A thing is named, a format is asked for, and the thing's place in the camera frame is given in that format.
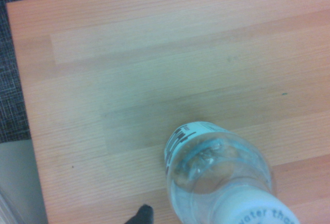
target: gray carpet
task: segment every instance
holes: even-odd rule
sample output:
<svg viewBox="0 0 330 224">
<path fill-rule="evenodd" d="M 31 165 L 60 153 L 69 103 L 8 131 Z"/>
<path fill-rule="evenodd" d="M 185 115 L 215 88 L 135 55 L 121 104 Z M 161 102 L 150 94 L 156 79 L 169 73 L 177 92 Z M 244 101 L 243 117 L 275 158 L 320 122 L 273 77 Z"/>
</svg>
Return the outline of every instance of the gray carpet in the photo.
<svg viewBox="0 0 330 224">
<path fill-rule="evenodd" d="M 0 0 L 0 143 L 30 139 L 5 3 Z"/>
</svg>

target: wooden table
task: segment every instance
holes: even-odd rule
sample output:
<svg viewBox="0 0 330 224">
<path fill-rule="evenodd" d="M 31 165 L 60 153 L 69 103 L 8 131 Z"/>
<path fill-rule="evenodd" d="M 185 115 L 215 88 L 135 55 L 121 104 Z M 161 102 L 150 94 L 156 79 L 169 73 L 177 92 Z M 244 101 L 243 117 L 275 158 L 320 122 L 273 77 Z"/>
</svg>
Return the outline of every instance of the wooden table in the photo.
<svg viewBox="0 0 330 224">
<path fill-rule="evenodd" d="M 330 220 L 330 0 L 8 4 L 50 223 L 179 223 L 163 149 L 213 122 L 266 155 L 302 224 Z"/>
</svg>

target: bottle label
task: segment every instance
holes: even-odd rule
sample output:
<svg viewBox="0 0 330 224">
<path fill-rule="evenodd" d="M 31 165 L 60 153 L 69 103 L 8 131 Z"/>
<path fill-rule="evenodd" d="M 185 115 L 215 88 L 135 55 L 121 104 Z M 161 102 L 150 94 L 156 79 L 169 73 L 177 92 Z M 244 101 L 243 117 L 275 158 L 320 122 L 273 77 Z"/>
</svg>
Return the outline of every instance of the bottle label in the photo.
<svg viewBox="0 0 330 224">
<path fill-rule="evenodd" d="M 256 208 L 238 217 L 234 224 L 299 224 L 299 221 L 277 208 Z"/>
<path fill-rule="evenodd" d="M 185 143 L 198 135 L 211 132 L 226 132 L 233 134 L 232 132 L 209 122 L 193 122 L 177 128 L 166 143 L 164 150 L 166 175 L 169 171 L 172 158 L 174 158 L 175 154 Z"/>
</svg>

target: wood grain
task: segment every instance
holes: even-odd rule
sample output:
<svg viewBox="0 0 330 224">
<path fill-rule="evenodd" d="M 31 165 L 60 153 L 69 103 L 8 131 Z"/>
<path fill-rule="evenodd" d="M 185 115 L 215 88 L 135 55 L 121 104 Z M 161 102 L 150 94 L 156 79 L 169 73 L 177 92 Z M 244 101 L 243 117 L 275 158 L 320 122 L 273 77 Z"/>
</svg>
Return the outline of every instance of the wood grain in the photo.
<svg viewBox="0 0 330 224">
<path fill-rule="evenodd" d="M 179 223 L 163 149 L 213 122 L 255 144 L 302 224 L 330 220 L 330 0 L 7 5 L 50 223 Z"/>
</svg>

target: white bottle cap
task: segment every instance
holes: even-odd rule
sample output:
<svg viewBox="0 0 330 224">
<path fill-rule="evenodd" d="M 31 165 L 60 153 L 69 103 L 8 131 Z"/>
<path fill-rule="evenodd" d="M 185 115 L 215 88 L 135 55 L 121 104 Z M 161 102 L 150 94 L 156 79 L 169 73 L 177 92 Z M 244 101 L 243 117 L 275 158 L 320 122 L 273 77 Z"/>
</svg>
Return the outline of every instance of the white bottle cap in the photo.
<svg viewBox="0 0 330 224">
<path fill-rule="evenodd" d="M 280 200 L 256 187 L 236 186 L 219 200 L 217 224 L 300 224 Z"/>
</svg>

